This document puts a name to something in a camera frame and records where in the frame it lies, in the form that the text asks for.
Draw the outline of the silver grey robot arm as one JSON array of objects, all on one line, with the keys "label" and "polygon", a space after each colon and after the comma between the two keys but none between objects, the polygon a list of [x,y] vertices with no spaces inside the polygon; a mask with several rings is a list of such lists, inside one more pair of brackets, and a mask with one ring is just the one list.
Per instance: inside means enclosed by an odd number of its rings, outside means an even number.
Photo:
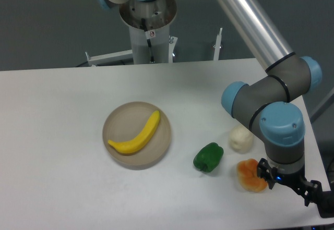
[{"label": "silver grey robot arm", "polygon": [[[138,29],[132,39],[136,64],[165,63],[169,38],[162,45],[153,40],[156,31],[175,17],[174,0],[98,0],[102,7],[120,7],[121,17]],[[297,57],[256,0],[217,0],[267,76],[253,85],[234,82],[224,91],[221,104],[265,145],[267,158],[259,161],[257,174],[270,188],[282,184],[319,207],[328,201],[321,183],[307,181],[304,171],[305,125],[292,101],[315,88],[321,68],[310,57]]]}]

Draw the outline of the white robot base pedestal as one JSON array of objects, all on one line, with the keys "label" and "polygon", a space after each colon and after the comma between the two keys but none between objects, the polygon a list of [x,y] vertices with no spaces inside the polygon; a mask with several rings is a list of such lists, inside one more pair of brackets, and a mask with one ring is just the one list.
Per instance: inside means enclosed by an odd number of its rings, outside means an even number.
[{"label": "white robot base pedestal", "polygon": [[169,25],[148,31],[129,27],[129,36],[135,65],[173,62],[174,43]]}]

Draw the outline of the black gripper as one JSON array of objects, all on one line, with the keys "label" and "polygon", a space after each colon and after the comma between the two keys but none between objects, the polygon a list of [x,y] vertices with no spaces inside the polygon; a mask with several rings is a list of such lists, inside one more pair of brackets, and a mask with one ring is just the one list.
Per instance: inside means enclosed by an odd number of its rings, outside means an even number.
[{"label": "black gripper", "polygon": [[305,166],[290,174],[280,172],[276,167],[271,167],[268,161],[261,158],[257,164],[257,177],[264,179],[268,188],[272,189],[275,184],[287,186],[304,199],[307,207],[310,203],[319,204],[322,200],[322,185],[317,180],[308,181],[305,178]]}]

